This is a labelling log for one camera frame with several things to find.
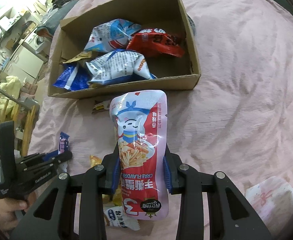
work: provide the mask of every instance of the white and blue snack package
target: white and blue snack package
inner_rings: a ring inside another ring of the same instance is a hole
[[[90,80],[90,76],[78,62],[63,65],[66,69],[53,84],[55,87],[65,88],[71,91],[89,88],[88,81]]]
[[[58,154],[64,153],[65,151],[69,150],[69,135],[64,132],[60,133],[60,140],[59,140],[59,152]],[[63,172],[67,172],[68,163],[64,162],[59,165],[59,168]]]
[[[115,19],[94,27],[85,51],[111,52],[124,49],[131,35],[141,30],[141,25],[123,19]]]
[[[89,84],[113,85],[155,79],[144,56],[133,50],[117,49],[86,62],[92,75]]]

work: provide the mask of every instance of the number 3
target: number 3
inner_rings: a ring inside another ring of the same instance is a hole
[[[127,213],[128,215],[134,215],[134,216],[137,216],[138,213],[137,212],[132,212],[132,206],[128,205],[127,203],[128,202],[133,202],[134,204],[137,204],[137,202],[133,199],[130,199],[130,198],[126,198],[123,202],[123,204],[125,205],[125,207],[127,208],[127,210],[125,210],[125,213]]]

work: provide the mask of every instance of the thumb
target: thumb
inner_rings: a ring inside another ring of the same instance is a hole
[[[4,212],[14,212],[17,210],[24,210],[28,207],[27,203],[23,200],[16,200],[12,198],[3,199],[0,208]]]

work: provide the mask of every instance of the silver bolt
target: silver bolt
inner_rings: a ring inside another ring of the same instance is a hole
[[[104,169],[104,166],[103,166],[102,164],[98,164],[98,165],[95,165],[95,166],[94,166],[94,169],[95,169],[96,171],[101,171],[101,170]]]
[[[216,173],[216,176],[219,178],[219,179],[224,179],[225,178],[225,174],[221,171],[217,172]]]
[[[60,175],[59,175],[59,179],[66,179],[68,177],[68,174],[67,173],[61,173]]]
[[[183,171],[186,171],[186,170],[189,169],[189,165],[187,165],[187,164],[181,164],[180,165],[180,169],[183,170]]]

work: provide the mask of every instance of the open cardboard box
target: open cardboard box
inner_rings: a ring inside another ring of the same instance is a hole
[[[141,24],[142,29],[161,28],[169,34],[186,38],[184,56],[178,58],[161,54],[146,58],[150,72],[158,79],[72,92],[54,87],[64,70],[61,62],[83,51],[93,27],[117,18]],[[50,97],[80,99],[146,89],[191,90],[201,76],[193,33],[182,0],[112,0],[78,17],[62,20],[52,59],[48,87]]]

